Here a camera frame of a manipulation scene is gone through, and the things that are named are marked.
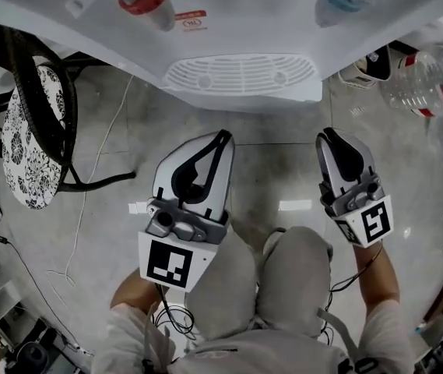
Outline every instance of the chair leg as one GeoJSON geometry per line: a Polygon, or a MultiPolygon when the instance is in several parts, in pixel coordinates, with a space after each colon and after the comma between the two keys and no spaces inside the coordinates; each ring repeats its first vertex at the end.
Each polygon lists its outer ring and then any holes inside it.
{"type": "MultiPolygon", "coordinates": [[[[71,169],[72,175],[76,173],[74,169],[71,169]]],[[[125,173],[123,175],[116,175],[112,176],[110,178],[105,178],[104,180],[100,180],[98,182],[93,182],[90,184],[85,184],[82,182],[79,182],[79,177],[77,175],[74,176],[76,179],[75,184],[68,184],[68,183],[61,183],[58,187],[59,192],[87,192],[87,191],[93,191],[96,189],[101,189],[102,187],[105,187],[106,185],[110,185],[115,182],[121,182],[123,180],[129,180],[131,178],[135,178],[136,173],[134,171],[125,173]]]]}

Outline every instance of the black and white floral pattern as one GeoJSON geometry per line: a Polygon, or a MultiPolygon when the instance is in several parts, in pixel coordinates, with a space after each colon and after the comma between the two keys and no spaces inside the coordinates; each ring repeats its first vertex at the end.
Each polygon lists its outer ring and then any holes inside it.
{"type": "MultiPolygon", "coordinates": [[[[55,117],[65,126],[62,85],[50,68],[40,65],[38,75],[55,117]]],[[[61,166],[40,148],[29,129],[15,88],[5,115],[2,132],[3,169],[14,196],[31,209],[42,209],[57,193],[61,166]]]]}

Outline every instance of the empty water bottle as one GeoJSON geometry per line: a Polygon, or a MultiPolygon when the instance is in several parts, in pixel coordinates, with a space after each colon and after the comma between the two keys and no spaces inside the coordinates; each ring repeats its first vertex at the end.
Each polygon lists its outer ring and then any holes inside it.
{"type": "Polygon", "coordinates": [[[434,44],[393,65],[381,92],[392,108],[425,117],[443,116],[443,44],[434,44]]]}

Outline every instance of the person's left arm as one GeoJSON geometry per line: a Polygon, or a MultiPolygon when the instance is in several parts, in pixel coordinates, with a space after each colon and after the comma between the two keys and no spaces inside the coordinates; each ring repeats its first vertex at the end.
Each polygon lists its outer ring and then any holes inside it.
{"type": "Polygon", "coordinates": [[[131,273],[118,287],[111,301],[111,316],[107,322],[107,338],[96,353],[92,374],[143,374],[142,361],[146,357],[145,332],[149,344],[148,359],[156,366],[167,364],[174,353],[174,345],[151,323],[147,315],[160,301],[156,285],[140,277],[139,270],[131,273]]]}

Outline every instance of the black chair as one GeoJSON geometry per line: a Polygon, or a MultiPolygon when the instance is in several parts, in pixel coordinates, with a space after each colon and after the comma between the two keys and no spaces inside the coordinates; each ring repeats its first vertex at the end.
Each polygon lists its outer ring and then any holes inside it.
{"type": "Polygon", "coordinates": [[[135,177],[130,172],[90,184],[81,182],[72,165],[76,89],[64,62],[44,43],[0,26],[0,66],[16,82],[0,142],[3,167],[10,189],[23,205],[41,209],[57,192],[86,192],[135,177]],[[47,61],[36,66],[34,56],[47,61]],[[65,182],[69,171],[75,183],[65,182]]]}

